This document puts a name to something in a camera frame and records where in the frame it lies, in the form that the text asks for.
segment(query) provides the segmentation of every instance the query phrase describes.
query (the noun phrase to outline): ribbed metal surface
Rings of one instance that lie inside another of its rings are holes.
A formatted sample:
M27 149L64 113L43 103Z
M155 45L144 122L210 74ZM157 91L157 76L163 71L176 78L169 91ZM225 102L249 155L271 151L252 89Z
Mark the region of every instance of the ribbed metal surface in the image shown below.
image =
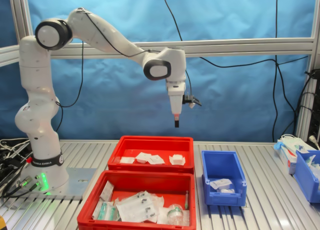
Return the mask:
M97 168L88 197L117 141L62 141L68 167ZM246 180L245 207L206 206L201 150L236 151ZM320 204L309 204L269 143L195 142L197 229L320 229ZM8 229L77 229L84 201L19 198L0 207Z

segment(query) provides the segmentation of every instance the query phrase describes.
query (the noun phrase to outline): green light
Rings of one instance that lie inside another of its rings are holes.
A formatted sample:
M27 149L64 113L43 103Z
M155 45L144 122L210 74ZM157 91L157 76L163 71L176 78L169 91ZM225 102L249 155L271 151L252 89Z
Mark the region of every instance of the green light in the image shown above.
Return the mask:
M49 184L48 184L48 181L47 181L47 178L46 178L46 175L44 173L41 173L41 177L42 177L42 182L43 182L43 188L42 188L42 191L46 191L49 189Z

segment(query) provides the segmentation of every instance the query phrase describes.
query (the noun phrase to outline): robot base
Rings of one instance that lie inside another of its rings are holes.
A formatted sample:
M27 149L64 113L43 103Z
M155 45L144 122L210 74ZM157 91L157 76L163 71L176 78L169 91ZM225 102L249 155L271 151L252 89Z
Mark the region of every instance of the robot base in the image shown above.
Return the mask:
M37 197L37 198L55 198L55 199L74 199L80 200L86 194L89 183L94 177L96 168L66 168L69 174L68 181L46 194L30 193L22 197ZM21 194L24 191L20 190L15 195Z

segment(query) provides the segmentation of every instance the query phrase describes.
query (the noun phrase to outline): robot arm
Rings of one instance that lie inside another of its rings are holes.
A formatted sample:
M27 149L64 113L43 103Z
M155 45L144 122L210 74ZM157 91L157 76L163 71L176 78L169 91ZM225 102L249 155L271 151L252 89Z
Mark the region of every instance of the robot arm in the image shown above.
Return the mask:
M79 38L104 52L114 50L136 61L150 80L166 79L175 126L179 126L186 89L186 56L183 50L165 48L156 54L145 51L128 41L116 28L101 17L78 8L73 10L66 21L50 19L41 22L35 30L40 46L47 50L58 50L72 38Z
M186 56L183 50L165 48L161 52L145 51L128 41L102 18L78 8L67 20L49 19L41 22L35 37L27 36L19 44L21 84L28 94L28 102L15 116L17 127L25 132L32 147L31 165L21 172L21 179L32 179L39 185L36 192L47 192L65 186L68 173L58 134L51 119L59 107L51 75L51 51L58 50L79 38L101 51L114 50L143 68L150 80L166 80L175 126L179 126L182 104L200 104L193 96L185 96Z

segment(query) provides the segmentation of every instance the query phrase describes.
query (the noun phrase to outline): blue plastic bin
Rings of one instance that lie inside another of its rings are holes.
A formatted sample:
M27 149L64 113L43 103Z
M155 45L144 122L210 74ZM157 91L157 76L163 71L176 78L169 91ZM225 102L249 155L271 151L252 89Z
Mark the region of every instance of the blue plastic bin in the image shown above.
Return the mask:
M304 154L297 151L296 154L294 177L308 202L320 202L319 180L306 164L306 160L313 155L315 155L313 161L320 163L320 151L309 151L309 153Z
M247 182L235 151L202 151L204 201L207 205L245 206ZM235 193L217 192L210 182L230 179Z

